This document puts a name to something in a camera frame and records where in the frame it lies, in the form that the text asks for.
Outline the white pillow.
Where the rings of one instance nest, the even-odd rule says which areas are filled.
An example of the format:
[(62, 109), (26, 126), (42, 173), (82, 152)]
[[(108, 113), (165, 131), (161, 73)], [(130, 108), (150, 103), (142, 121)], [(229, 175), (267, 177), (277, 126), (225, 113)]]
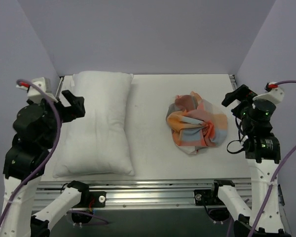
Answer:
[(132, 80), (132, 74), (121, 72), (73, 75), (72, 92), (84, 98), (85, 116), (64, 125), (53, 177), (135, 174), (124, 131)]

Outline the checkered orange blue pillowcase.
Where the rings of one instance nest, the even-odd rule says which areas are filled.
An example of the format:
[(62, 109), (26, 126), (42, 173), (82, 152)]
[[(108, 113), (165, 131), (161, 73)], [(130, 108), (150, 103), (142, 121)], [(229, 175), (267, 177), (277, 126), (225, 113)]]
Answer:
[(175, 97), (168, 108), (166, 122), (175, 145), (188, 155), (217, 147), (227, 138), (226, 114), (193, 91)]

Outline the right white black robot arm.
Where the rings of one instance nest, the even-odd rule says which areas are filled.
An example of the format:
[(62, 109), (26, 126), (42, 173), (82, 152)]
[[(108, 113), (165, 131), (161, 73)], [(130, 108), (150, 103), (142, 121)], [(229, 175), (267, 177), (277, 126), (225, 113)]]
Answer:
[(252, 205), (240, 197), (234, 183), (215, 180), (209, 191), (213, 203), (223, 203), (234, 220), (236, 237), (288, 237), (279, 208), (277, 173), (281, 166), (279, 140), (271, 132), (270, 123), (284, 91), (274, 82), (268, 83), (266, 93), (257, 95), (246, 85), (226, 94), (222, 105), (235, 100), (239, 104), (231, 110), (239, 132), (241, 151), (249, 166)]

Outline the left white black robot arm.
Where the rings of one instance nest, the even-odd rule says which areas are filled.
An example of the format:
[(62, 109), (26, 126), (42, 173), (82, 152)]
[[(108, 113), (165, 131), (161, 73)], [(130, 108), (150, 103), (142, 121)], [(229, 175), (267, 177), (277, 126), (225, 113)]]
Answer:
[(48, 237), (55, 224), (74, 206), (89, 203), (89, 186), (72, 181), (45, 209), (32, 214), (34, 197), (45, 166), (55, 151), (63, 123), (85, 116), (84, 98), (62, 91), (69, 102), (52, 101), (43, 95), (40, 102), (27, 100), (13, 123), (16, 134), (6, 153), (3, 168), (4, 203), (0, 237)]

